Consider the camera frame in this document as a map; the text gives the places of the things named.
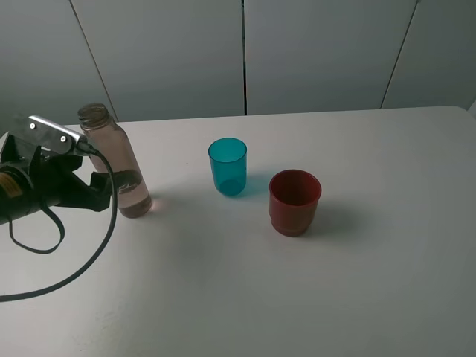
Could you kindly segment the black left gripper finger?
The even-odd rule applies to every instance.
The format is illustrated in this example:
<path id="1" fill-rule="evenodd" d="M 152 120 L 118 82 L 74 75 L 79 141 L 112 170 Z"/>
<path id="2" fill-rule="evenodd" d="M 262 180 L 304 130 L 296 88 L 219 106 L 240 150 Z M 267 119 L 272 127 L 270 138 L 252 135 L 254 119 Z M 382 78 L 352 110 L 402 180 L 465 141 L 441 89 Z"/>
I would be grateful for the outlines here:
<path id="1" fill-rule="evenodd" d="M 89 187 L 92 189 L 92 199 L 90 210 L 101 212 L 110 205 L 112 196 L 112 183 L 109 174 L 93 172 Z"/>

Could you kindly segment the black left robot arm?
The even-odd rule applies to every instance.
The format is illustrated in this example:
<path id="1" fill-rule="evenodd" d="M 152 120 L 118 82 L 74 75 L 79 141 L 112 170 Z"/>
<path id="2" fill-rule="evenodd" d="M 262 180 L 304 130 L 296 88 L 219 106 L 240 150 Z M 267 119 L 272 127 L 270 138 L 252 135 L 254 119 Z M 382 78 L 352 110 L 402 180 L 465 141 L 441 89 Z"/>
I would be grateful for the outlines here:
<path id="1" fill-rule="evenodd" d="M 81 156 L 57 154 L 7 135 L 1 149 L 1 223 L 55 206 L 107 209 L 110 176 L 92 173 L 86 184 L 74 173 L 82 163 Z"/>

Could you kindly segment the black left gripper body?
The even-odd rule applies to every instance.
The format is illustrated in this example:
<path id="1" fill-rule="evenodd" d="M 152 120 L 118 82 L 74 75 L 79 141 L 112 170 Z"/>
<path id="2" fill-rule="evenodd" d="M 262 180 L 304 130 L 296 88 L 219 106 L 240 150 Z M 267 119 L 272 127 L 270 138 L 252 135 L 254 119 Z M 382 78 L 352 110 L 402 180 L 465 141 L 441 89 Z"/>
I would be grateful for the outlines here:
<path id="1" fill-rule="evenodd" d="M 90 208 L 92 189 L 74 174 L 82 162 L 8 134 L 1 148 L 1 207 Z"/>

